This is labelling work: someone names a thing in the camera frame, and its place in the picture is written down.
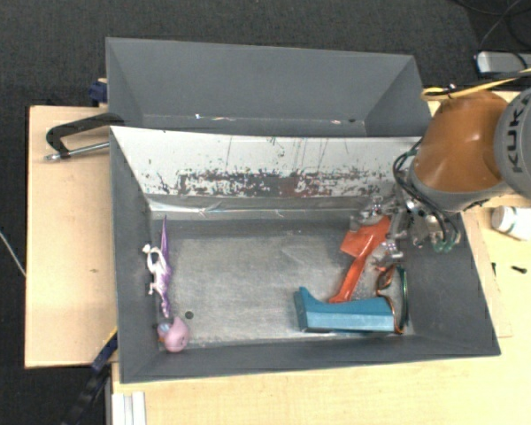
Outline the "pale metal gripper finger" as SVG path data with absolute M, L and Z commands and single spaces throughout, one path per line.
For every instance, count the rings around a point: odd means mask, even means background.
M 390 276 L 395 273 L 403 257 L 404 253 L 399 249 L 398 243 L 394 241 L 380 243 L 370 255 L 370 273 Z
M 383 205 L 384 198 L 382 196 L 372 197 L 371 201 L 359 212 L 358 225 L 363 227 L 377 224 L 384 215 Z

